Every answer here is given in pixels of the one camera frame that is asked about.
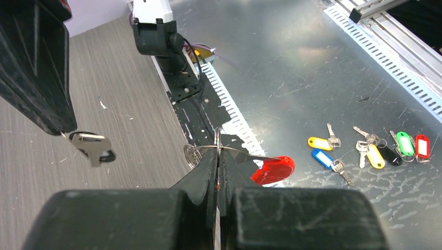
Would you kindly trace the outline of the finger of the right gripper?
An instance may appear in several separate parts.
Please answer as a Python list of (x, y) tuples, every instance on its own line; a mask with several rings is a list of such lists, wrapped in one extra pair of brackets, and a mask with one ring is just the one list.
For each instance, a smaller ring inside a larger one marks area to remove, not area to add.
[(67, 1), (1, 1), (1, 97), (45, 133), (77, 129), (69, 92)]

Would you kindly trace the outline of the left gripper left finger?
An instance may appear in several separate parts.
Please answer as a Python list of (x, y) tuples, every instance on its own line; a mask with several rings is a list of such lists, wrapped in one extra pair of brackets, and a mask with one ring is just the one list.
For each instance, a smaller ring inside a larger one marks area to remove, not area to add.
[(217, 181), (218, 153), (209, 149), (200, 163), (172, 186), (186, 193), (181, 213), (180, 249), (214, 249)]

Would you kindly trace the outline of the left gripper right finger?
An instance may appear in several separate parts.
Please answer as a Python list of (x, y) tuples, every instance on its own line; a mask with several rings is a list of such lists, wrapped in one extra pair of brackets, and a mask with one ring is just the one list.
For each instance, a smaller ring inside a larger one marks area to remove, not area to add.
[(231, 153), (222, 151), (219, 159), (219, 223), (220, 248), (236, 249), (237, 215), (235, 189), (256, 187), (251, 178), (238, 167)]

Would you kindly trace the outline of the metal keyring holder red handle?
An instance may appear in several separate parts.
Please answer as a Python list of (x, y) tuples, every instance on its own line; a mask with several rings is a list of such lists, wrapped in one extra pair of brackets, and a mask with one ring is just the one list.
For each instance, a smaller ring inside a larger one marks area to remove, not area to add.
[(223, 151), (230, 152), (235, 162), (238, 164), (259, 160), (263, 164), (252, 175), (251, 179), (258, 185), (270, 186), (271, 184), (280, 182), (294, 173), (294, 160), (288, 156), (261, 156), (252, 155), (245, 151), (223, 146), (221, 143), (221, 128), (215, 129), (214, 144), (204, 146), (193, 146), (186, 144), (183, 147), (184, 155), (188, 165), (195, 168), (203, 157), (203, 152), (215, 148), (219, 153)]

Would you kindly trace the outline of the key with black tag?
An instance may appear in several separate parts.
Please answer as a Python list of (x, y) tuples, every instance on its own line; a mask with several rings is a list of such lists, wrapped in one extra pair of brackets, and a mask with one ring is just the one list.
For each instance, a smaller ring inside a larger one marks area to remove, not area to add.
[(88, 159), (92, 168), (116, 160), (110, 140), (103, 135), (84, 131), (73, 132), (69, 135), (61, 133), (61, 135)]

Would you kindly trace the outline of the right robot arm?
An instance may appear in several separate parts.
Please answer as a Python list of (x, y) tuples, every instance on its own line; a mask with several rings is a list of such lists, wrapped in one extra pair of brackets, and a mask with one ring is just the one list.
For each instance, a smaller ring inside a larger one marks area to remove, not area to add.
[[(69, 92), (67, 1), (1, 1), (1, 97), (45, 133), (77, 129)], [(154, 56), (170, 88), (198, 85), (169, 1), (134, 1), (137, 50)]]

